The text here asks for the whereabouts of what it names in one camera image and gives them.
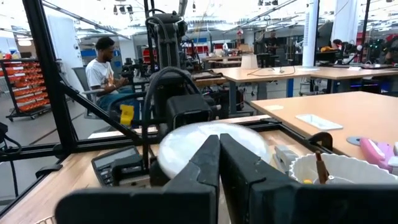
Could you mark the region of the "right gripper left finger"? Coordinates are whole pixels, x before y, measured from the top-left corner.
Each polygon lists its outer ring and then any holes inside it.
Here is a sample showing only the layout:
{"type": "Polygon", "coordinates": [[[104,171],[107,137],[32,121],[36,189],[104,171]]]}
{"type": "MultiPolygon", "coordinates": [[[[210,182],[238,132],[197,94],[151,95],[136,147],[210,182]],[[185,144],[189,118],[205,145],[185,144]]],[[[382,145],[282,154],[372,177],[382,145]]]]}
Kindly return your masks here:
{"type": "Polygon", "coordinates": [[[217,224],[220,141],[209,136],[163,187],[81,189],[55,207],[57,224],[217,224]]]}

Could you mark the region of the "black calculator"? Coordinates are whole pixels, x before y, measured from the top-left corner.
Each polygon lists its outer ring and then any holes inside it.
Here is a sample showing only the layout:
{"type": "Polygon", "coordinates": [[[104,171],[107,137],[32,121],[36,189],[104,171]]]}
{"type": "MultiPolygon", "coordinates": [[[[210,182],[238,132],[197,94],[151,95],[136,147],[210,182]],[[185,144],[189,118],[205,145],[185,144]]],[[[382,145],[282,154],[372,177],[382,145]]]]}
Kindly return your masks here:
{"type": "Polygon", "coordinates": [[[91,160],[95,176],[101,186],[113,187],[147,174],[144,161],[136,146],[107,152],[91,160]]]}

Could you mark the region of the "person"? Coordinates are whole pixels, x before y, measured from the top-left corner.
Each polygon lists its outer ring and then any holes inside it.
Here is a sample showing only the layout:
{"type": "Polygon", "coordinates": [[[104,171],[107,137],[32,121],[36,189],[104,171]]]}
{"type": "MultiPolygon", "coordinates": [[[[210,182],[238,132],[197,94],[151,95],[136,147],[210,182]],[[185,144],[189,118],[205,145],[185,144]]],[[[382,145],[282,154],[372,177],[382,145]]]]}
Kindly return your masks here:
{"type": "Polygon", "coordinates": [[[134,92],[131,87],[127,87],[128,79],[114,78],[114,72],[111,68],[114,40],[110,37],[101,37],[95,47],[97,57],[85,68],[87,84],[90,90],[103,90],[97,92],[96,104],[102,110],[109,111],[111,103],[134,92]]]}
{"type": "Polygon", "coordinates": [[[270,37],[266,39],[265,46],[267,49],[267,53],[272,54],[272,55],[276,54],[276,51],[279,47],[279,43],[278,43],[278,40],[276,37],[275,30],[272,30],[270,32],[270,37]]]}

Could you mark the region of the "white rectangular tray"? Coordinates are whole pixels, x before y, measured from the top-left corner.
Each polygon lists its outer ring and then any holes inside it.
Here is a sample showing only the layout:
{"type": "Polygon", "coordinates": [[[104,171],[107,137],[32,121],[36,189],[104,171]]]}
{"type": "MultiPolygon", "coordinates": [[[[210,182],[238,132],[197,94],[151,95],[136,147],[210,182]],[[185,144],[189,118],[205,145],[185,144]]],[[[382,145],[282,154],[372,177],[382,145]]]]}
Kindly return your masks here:
{"type": "Polygon", "coordinates": [[[343,129],[342,125],[323,119],[315,114],[299,114],[295,117],[321,131],[343,129]]]}

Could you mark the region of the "grey office chair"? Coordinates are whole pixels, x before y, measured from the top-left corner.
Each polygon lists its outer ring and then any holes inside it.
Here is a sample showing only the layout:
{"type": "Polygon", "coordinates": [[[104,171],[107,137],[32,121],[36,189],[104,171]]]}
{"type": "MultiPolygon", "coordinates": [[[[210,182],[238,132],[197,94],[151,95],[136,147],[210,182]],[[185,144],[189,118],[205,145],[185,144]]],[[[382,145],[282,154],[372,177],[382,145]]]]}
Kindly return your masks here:
{"type": "MultiPolygon", "coordinates": [[[[91,92],[91,89],[88,85],[85,67],[75,67],[75,68],[73,68],[73,71],[75,72],[75,75],[83,88],[83,91],[81,94],[84,95],[87,100],[89,100],[95,104],[97,102],[97,96],[96,96],[95,92],[91,92]]],[[[91,112],[87,108],[85,109],[84,117],[86,119],[99,119],[99,117],[97,117],[97,115],[95,115],[93,112],[91,112]]]]}

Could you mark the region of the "black metal table frame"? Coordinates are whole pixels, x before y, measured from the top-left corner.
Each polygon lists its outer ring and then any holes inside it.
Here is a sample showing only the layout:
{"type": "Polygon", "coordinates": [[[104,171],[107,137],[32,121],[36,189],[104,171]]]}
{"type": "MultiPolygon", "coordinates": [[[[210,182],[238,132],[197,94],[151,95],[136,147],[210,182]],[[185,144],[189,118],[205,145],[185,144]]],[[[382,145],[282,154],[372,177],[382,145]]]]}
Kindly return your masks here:
{"type": "Polygon", "coordinates": [[[0,224],[35,224],[55,218],[57,203],[81,184],[85,190],[98,190],[99,183],[88,161],[107,148],[112,148],[110,140],[96,140],[84,143],[77,140],[72,125],[65,94],[83,104],[81,96],[62,80],[55,59],[55,51],[42,0],[22,0],[27,20],[34,38],[44,80],[49,91],[55,124],[63,146],[61,154],[65,165],[60,171],[40,177],[0,218],[0,224]]]}

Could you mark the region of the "light wooden desk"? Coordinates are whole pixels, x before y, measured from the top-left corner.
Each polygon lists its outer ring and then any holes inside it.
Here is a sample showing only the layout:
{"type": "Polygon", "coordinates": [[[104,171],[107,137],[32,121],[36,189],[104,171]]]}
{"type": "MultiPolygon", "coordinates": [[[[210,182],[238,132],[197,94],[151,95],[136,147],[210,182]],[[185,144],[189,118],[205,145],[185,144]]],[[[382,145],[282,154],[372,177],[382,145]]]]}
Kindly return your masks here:
{"type": "Polygon", "coordinates": [[[298,96],[251,102],[258,111],[267,114],[305,137],[319,130],[295,116],[315,114],[343,126],[332,130],[333,149],[338,154],[363,159],[358,146],[346,141],[349,136],[370,138],[377,142],[398,142],[398,98],[363,91],[298,96]],[[281,105],[282,110],[267,111],[268,105],[281,105]]]}

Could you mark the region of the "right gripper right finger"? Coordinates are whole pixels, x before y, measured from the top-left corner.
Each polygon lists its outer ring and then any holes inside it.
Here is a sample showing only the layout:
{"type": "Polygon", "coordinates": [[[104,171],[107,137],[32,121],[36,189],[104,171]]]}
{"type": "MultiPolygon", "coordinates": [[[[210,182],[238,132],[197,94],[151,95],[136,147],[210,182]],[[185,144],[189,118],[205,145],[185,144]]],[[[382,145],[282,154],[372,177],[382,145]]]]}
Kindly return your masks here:
{"type": "Polygon", "coordinates": [[[220,175],[232,224],[398,224],[398,185],[305,185],[220,136],[220,175]]]}

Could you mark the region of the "grey stapler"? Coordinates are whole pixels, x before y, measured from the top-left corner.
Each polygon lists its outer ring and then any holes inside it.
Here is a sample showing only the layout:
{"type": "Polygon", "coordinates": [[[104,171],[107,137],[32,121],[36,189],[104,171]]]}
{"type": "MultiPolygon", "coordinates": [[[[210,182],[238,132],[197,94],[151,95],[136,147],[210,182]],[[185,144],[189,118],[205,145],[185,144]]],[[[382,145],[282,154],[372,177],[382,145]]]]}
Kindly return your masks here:
{"type": "Polygon", "coordinates": [[[291,163],[299,157],[298,154],[291,151],[286,145],[276,145],[273,159],[277,168],[288,174],[291,163]]]}

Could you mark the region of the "light wooden table row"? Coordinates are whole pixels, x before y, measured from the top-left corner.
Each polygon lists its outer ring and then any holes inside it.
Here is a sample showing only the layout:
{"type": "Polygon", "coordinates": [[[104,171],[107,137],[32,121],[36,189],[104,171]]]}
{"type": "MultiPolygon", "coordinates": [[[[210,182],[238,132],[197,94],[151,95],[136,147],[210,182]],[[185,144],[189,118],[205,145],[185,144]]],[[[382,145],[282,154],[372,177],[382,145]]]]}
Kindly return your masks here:
{"type": "Polygon", "coordinates": [[[291,80],[294,78],[322,78],[331,81],[349,80],[363,77],[379,77],[398,75],[398,70],[369,70],[335,67],[303,68],[299,66],[243,69],[241,67],[214,68],[215,73],[221,73],[230,83],[268,82],[273,80],[291,80]]]}

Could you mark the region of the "brown pen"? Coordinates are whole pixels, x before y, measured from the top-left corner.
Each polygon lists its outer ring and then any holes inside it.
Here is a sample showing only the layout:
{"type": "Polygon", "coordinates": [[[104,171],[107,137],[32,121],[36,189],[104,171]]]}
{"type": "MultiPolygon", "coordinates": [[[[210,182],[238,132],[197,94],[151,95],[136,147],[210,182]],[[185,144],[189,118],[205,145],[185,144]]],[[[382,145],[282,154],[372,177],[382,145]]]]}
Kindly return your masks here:
{"type": "Polygon", "coordinates": [[[326,184],[326,181],[328,180],[328,171],[324,161],[322,160],[320,151],[315,152],[315,157],[319,183],[326,184]]]}

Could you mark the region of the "black frame clamp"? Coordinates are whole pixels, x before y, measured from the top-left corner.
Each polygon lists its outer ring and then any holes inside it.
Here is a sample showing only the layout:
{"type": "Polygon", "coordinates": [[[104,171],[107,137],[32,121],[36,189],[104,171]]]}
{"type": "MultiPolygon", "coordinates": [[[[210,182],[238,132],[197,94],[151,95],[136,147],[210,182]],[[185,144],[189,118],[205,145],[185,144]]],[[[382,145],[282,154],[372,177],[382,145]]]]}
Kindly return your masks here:
{"type": "Polygon", "coordinates": [[[38,179],[39,177],[42,177],[43,175],[48,175],[52,172],[59,171],[63,167],[62,164],[53,164],[51,166],[45,166],[39,169],[36,173],[35,176],[38,179]]]}
{"type": "Polygon", "coordinates": [[[307,141],[311,144],[316,144],[326,149],[327,151],[333,151],[333,137],[328,132],[319,132],[307,138],[307,141]]]}

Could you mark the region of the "rack with red bins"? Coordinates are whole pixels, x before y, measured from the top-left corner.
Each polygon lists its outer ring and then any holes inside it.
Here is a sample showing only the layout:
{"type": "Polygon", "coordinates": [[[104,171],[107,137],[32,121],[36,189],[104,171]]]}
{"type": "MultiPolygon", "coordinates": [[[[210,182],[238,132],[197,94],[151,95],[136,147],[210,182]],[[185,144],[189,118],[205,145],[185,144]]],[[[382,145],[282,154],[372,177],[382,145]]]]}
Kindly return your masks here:
{"type": "Polygon", "coordinates": [[[6,81],[13,103],[6,118],[13,122],[16,118],[36,119],[51,110],[47,88],[40,63],[36,59],[0,60],[0,78],[6,81]]]}

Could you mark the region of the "white ribbed pen cup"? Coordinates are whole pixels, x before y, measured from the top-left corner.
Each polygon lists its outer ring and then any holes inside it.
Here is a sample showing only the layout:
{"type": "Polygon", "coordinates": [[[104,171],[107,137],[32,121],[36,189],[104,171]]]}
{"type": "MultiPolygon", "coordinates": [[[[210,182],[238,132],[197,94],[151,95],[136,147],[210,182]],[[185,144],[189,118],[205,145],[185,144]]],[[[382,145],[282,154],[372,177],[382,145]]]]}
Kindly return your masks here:
{"type": "MultiPolygon", "coordinates": [[[[397,184],[398,177],[366,161],[336,154],[321,154],[328,173],[335,184],[397,184]]],[[[289,167],[289,177],[297,182],[312,180],[317,184],[317,158],[307,154],[296,158],[289,167]]]]}

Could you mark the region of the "beige lampshade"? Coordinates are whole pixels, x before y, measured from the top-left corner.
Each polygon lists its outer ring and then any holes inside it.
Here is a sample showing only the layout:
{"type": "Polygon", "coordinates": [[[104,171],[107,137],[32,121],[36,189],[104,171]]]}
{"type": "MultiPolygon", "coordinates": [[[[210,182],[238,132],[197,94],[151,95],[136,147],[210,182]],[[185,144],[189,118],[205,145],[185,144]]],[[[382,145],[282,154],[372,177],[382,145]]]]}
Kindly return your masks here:
{"type": "Polygon", "coordinates": [[[258,68],[257,55],[254,54],[243,55],[241,58],[241,68],[248,70],[257,69],[258,68]]]}

